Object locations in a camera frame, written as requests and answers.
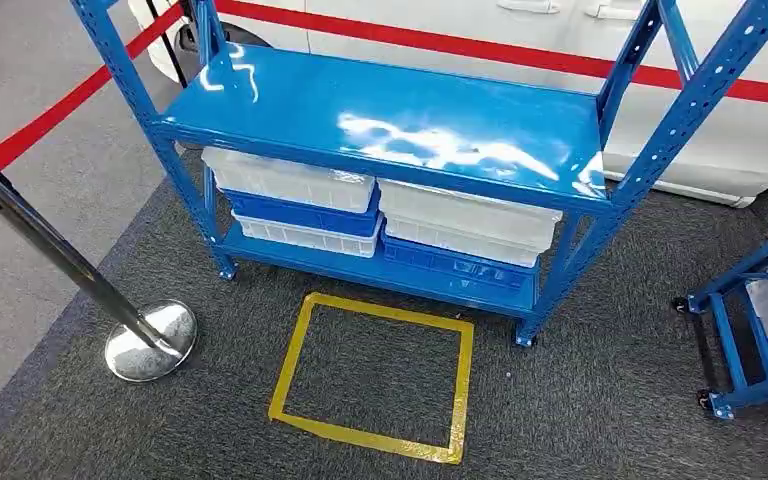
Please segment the yellow tape square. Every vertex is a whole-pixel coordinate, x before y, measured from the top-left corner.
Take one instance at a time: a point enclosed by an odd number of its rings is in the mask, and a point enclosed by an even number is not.
[[[458,367],[457,374],[455,375],[455,398],[452,408],[452,426],[448,447],[438,447],[409,440],[385,437],[375,433],[331,425],[284,413],[284,403],[287,401],[287,393],[290,390],[290,383],[293,381],[293,374],[296,371],[296,364],[299,361],[307,327],[310,325],[310,315],[313,312],[314,305],[324,305],[350,312],[375,315],[390,320],[399,320],[460,332],[460,353],[458,354]],[[284,365],[281,367],[281,374],[278,376],[278,384],[275,386],[275,393],[272,395],[272,403],[269,405],[269,418],[280,420],[314,435],[338,442],[374,448],[433,462],[460,463],[463,457],[464,433],[466,430],[466,401],[469,393],[469,371],[472,365],[472,337],[472,324],[469,322],[398,308],[383,307],[381,305],[333,297],[322,293],[311,293],[305,297],[302,308],[299,311],[296,329],[293,331],[293,337],[290,339],[287,356],[284,359]]]

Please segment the stanchion post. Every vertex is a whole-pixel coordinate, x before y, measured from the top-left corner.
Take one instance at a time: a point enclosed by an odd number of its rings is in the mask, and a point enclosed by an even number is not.
[[[105,346],[107,366],[117,377],[154,380],[175,370],[190,354],[198,328],[189,307],[177,300],[134,307],[1,172],[0,218],[120,322]]]

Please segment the caster wheel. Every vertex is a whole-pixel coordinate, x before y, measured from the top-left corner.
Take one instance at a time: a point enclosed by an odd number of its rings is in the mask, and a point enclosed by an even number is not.
[[[517,337],[516,329],[514,329],[513,342],[514,342],[514,345],[518,347],[531,348],[537,345],[537,337],[534,336],[534,337],[531,337],[531,340],[525,340],[524,338]]]
[[[687,313],[690,311],[690,306],[688,305],[687,298],[685,297],[675,297],[670,301],[670,305],[678,313]]]
[[[709,412],[714,411],[714,407],[711,406],[711,391],[706,388],[697,390],[696,403]]]

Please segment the stanchion base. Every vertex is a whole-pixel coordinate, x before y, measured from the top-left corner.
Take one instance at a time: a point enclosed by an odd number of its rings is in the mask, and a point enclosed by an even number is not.
[[[198,335],[195,315],[177,300],[161,300],[140,313],[168,346],[152,348],[124,325],[117,325],[107,337],[104,358],[114,375],[129,382],[148,382],[175,370],[190,355]]]

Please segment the gray floor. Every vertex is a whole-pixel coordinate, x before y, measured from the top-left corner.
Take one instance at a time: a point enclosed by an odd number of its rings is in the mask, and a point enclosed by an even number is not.
[[[126,2],[112,14],[130,38]],[[147,58],[150,91],[177,86]],[[101,60],[68,1],[0,0],[0,141],[86,78]],[[99,261],[162,172],[120,93],[108,85],[10,166],[13,183],[91,260]],[[75,287],[0,223],[0,390],[75,294]]]
[[[194,358],[157,383],[115,380],[100,356],[111,319],[79,295],[0,395],[0,479],[768,479],[768,406],[734,422],[697,407],[694,331],[668,306],[755,248],[765,228],[753,211],[651,194],[524,350],[508,319],[479,311],[249,262],[221,281],[163,183],[103,269],[137,303],[186,300],[202,322]],[[461,465],[268,421],[310,291],[475,323]],[[442,444],[456,351],[446,332],[318,310],[287,411]]]

